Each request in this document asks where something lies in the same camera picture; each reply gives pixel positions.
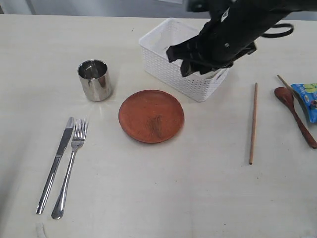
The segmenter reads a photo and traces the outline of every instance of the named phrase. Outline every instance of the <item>butter knife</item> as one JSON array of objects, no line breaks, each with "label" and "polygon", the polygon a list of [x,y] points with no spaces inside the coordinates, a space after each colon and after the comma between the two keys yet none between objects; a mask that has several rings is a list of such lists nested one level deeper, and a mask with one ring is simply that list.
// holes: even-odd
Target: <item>butter knife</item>
[{"label": "butter knife", "polygon": [[45,183],[45,186],[44,186],[44,189],[42,192],[42,196],[41,196],[41,199],[40,199],[39,204],[38,204],[38,208],[36,209],[37,214],[42,214],[42,212],[45,208],[47,199],[49,197],[49,194],[50,194],[50,191],[52,188],[52,184],[53,184],[53,181],[55,178],[55,174],[56,174],[59,162],[60,162],[61,157],[63,156],[64,151],[69,143],[69,140],[70,140],[71,135],[73,133],[73,129],[74,129],[74,118],[70,117],[68,122],[67,122],[64,134],[60,140],[60,144],[59,144],[59,147],[57,149],[57,153],[55,155],[54,162],[53,162],[53,165],[51,167],[51,171],[49,173],[49,177],[46,180],[46,183]]}]

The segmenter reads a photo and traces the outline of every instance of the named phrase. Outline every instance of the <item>wooden spoon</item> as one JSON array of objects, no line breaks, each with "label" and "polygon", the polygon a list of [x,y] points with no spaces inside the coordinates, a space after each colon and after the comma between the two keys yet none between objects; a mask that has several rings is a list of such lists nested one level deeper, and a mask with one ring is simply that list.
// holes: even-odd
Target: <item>wooden spoon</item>
[{"label": "wooden spoon", "polygon": [[301,119],[297,115],[295,108],[294,108],[294,97],[292,92],[287,88],[276,88],[274,90],[274,94],[276,97],[285,105],[287,108],[291,111],[293,114],[295,121],[297,122],[297,125],[299,129],[301,130],[301,133],[303,134],[303,137],[307,141],[308,145],[314,149],[317,149],[317,142],[314,140],[312,135],[309,133],[309,131],[306,129],[304,124],[302,123]]}]

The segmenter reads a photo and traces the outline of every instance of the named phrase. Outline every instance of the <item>wooden plate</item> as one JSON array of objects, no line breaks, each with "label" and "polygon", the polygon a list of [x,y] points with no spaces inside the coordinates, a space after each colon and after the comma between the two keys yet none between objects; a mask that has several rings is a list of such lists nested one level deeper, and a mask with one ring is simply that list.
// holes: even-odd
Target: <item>wooden plate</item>
[{"label": "wooden plate", "polygon": [[128,97],[119,110],[122,129],[145,143],[159,143],[172,138],[184,124],[184,112],[172,95],[159,90],[145,90]]}]

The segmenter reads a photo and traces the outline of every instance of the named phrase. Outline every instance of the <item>snack bag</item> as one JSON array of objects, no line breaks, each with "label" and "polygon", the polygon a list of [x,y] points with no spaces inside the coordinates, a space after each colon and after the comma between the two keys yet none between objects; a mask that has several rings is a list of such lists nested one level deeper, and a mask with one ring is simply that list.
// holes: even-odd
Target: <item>snack bag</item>
[{"label": "snack bag", "polygon": [[317,83],[292,84],[292,88],[299,94],[307,109],[311,123],[317,122]]}]

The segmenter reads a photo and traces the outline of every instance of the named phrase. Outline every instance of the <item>cup rim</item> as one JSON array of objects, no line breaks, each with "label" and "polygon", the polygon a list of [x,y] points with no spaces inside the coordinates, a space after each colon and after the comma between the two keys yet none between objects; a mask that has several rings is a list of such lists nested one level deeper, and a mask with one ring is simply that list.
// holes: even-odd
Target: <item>cup rim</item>
[{"label": "cup rim", "polygon": [[[102,76],[100,76],[100,77],[98,77],[98,78],[87,79],[87,78],[82,77],[82,76],[79,74],[79,69],[80,69],[81,66],[83,66],[83,64],[85,64],[85,63],[87,63],[87,62],[90,62],[90,61],[98,61],[98,62],[104,64],[104,65],[106,66],[106,72],[105,72]],[[82,63],[78,66],[78,68],[77,68],[77,74],[78,74],[78,76],[81,77],[82,79],[86,79],[86,80],[96,80],[96,79],[99,79],[99,78],[103,77],[107,72],[108,72],[108,65],[107,65],[104,61],[102,61],[102,60],[100,60],[100,59],[89,59],[89,60],[86,60],[86,61],[82,62]]]}]

